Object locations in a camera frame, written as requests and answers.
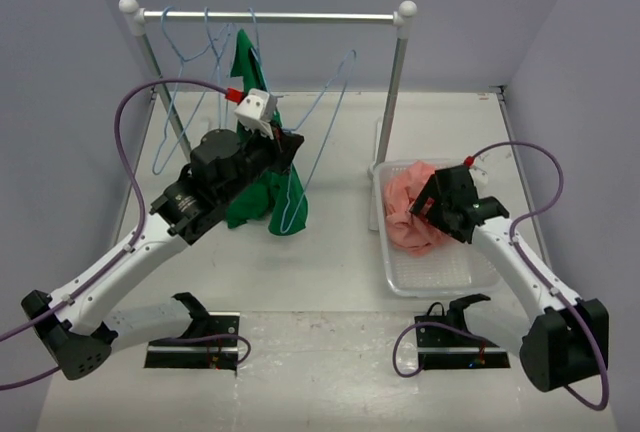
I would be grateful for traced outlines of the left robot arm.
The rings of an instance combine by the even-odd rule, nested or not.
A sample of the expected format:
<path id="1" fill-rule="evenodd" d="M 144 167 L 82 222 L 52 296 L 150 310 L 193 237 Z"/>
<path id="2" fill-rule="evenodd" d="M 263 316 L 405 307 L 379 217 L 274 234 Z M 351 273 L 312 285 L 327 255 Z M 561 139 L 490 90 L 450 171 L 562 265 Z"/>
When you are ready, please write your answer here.
<path id="1" fill-rule="evenodd" d="M 171 345 L 216 342 L 209 313 L 190 293 L 129 310 L 118 304 L 147 276 L 186 250 L 225 218 L 231 203 L 267 172 L 292 165 L 303 136 L 278 127 L 242 140 L 231 130 L 204 135 L 178 179 L 169 185 L 130 236 L 76 279 L 51 293 L 23 298 L 35 333 L 70 380 L 95 372 L 123 349 L 154 341 Z"/>

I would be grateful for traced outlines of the pink t shirt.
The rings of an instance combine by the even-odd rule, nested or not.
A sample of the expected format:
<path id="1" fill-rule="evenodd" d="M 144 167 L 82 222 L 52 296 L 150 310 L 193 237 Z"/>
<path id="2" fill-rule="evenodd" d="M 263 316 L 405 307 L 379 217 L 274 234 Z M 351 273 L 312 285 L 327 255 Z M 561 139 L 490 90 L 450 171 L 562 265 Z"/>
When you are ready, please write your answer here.
<path id="1" fill-rule="evenodd" d="M 388 239 L 398 250 L 422 257 L 444 245 L 448 237 L 424 218 L 410 213 L 419 193 L 436 169 L 416 161 L 392 177 L 384 187 L 383 203 Z"/>

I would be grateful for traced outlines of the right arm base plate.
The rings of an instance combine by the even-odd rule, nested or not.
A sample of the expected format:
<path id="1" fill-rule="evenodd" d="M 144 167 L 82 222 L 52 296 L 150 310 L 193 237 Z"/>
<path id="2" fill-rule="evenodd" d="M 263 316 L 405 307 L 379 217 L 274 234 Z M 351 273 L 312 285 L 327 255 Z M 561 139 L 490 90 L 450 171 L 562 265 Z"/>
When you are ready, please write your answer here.
<path id="1" fill-rule="evenodd" d="M 469 333 L 465 311 L 477 303 L 490 301 L 484 294 L 472 294 L 451 301 L 448 307 L 435 302 L 416 324 L 432 322 Z M 415 331 L 418 365 L 422 370 L 508 369 L 508 354 L 493 342 L 461 336 L 439 327 L 419 327 Z"/>

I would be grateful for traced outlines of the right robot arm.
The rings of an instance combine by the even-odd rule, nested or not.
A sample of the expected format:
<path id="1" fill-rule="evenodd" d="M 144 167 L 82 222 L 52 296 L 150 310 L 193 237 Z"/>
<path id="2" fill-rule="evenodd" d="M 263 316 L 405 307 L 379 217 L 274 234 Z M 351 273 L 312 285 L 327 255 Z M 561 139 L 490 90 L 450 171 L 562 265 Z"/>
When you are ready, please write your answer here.
<path id="1" fill-rule="evenodd" d="M 608 382 L 606 307 L 598 299 L 582 298 L 551 271 L 516 231 L 507 209 L 494 197 L 479 196 L 467 166 L 437 170 L 411 212 L 480 252 L 515 294 L 525 322 L 502 325 L 484 336 L 501 346 L 514 343 L 535 388 L 569 388 L 595 375 Z"/>

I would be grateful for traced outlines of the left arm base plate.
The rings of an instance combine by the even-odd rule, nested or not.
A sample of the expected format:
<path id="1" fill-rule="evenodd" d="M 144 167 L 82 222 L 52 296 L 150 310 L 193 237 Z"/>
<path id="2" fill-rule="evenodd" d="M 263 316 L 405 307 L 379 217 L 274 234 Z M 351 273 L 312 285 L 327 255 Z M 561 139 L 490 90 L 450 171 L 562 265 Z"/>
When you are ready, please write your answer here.
<path id="1" fill-rule="evenodd" d="M 237 334 L 240 326 L 239 312 L 210 312 L 204 330 L 188 335 L 188 338 Z M 241 357 L 236 338 L 218 338 L 214 341 L 186 345 L 154 341 L 147 345 L 145 369 L 225 370 L 237 371 Z"/>

